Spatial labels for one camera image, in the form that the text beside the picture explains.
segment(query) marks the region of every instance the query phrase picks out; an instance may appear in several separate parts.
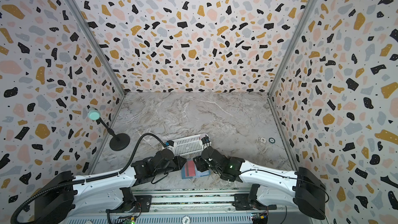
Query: wall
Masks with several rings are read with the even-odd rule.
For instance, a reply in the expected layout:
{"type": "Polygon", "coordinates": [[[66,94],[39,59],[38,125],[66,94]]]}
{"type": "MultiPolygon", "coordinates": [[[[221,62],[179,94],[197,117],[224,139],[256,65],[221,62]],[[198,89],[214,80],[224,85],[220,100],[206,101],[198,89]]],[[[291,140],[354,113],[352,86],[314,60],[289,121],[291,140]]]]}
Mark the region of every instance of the wall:
{"type": "Polygon", "coordinates": [[[329,223],[398,223],[397,0],[319,0],[272,93],[329,223]]]}
{"type": "MultiPolygon", "coordinates": [[[[60,172],[87,172],[122,98],[63,0],[1,0],[0,222],[60,172]]],[[[20,221],[31,220],[33,205],[20,221]]]]}
{"type": "Polygon", "coordinates": [[[127,91],[267,91],[307,0],[76,0],[127,91]]]}

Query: cable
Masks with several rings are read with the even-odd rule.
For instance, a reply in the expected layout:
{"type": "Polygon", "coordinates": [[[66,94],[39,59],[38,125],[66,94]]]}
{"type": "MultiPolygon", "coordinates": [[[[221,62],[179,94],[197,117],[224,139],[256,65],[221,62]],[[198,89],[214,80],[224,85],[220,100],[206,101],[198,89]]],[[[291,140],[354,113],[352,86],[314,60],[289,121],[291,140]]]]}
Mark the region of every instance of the cable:
{"type": "Polygon", "coordinates": [[[34,224],[34,223],[36,222],[35,220],[34,220],[34,221],[31,221],[31,222],[19,222],[19,221],[17,220],[18,215],[22,212],[22,210],[23,210],[29,203],[31,203],[32,201],[34,201],[34,200],[37,199],[38,197],[47,194],[47,193],[50,192],[50,191],[54,191],[54,190],[57,190],[57,189],[61,189],[61,188],[67,187],[67,186],[72,186],[72,185],[75,185],[75,184],[82,184],[82,183],[85,183],[85,182],[88,183],[88,182],[92,182],[92,181],[97,181],[97,180],[101,180],[101,179],[106,179],[106,178],[109,178],[109,177],[114,177],[114,176],[117,176],[117,175],[122,174],[122,173],[125,172],[126,169],[131,165],[132,160],[134,159],[134,155],[135,155],[135,153],[136,153],[136,151],[137,151],[137,149],[138,149],[138,145],[140,144],[141,140],[142,140],[145,136],[152,136],[152,137],[156,138],[156,139],[162,144],[163,147],[166,147],[166,145],[162,142],[162,140],[160,140],[160,138],[157,137],[155,134],[152,134],[152,133],[145,133],[145,134],[142,134],[142,136],[138,139],[138,141],[137,141],[137,143],[136,143],[136,145],[135,145],[135,147],[134,147],[134,150],[133,150],[133,152],[132,152],[132,154],[131,154],[131,156],[130,156],[130,159],[129,159],[129,161],[127,162],[126,166],[124,166],[119,172],[115,172],[115,173],[111,173],[111,174],[107,174],[107,175],[102,175],[102,176],[98,176],[98,177],[92,177],[92,178],[88,178],[88,179],[82,179],[82,180],[77,180],[77,181],[71,181],[71,182],[61,183],[61,184],[58,184],[58,185],[56,185],[56,186],[50,187],[50,188],[48,188],[48,189],[46,189],[46,190],[40,191],[40,192],[38,192],[36,195],[30,197],[30,198],[27,199],[25,202],[23,202],[23,203],[14,211],[14,213],[13,213],[12,216],[11,216],[10,223],[11,223],[11,224],[34,224]]]}
{"type": "MultiPolygon", "coordinates": [[[[285,176],[282,176],[282,175],[278,175],[278,174],[275,174],[275,173],[272,173],[272,172],[268,172],[268,171],[265,171],[265,170],[261,170],[261,169],[249,169],[249,170],[247,170],[247,171],[242,172],[241,174],[243,174],[243,173],[245,173],[245,172],[251,172],[251,171],[267,172],[267,173],[270,173],[270,174],[272,174],[272,175],[277,175],[277,176],[282,177],[282,178],[288,178],[288,177],[285,177],[285,176]]],[[[319,187],[318,185],[313,184],[312,182],[308,182],[308,181],[299,179],[299,178],[289,177],[289,179],[295,179],[295,180],[299,180],[299,181],[302,181],[302,182],[305,182],[305,183],[309,183],[309,184],[311,184],[311,185],[314,185],[315,187],[317,187],[317,188],[319,188],[320,190],[322,190],[322,191],[328,196],[328,199],[325,201],[325,203],[327,203],[327,202],[329,201],[329,195],[328,195],[328,193],[327,193],[323,188],[319,187]]]]}

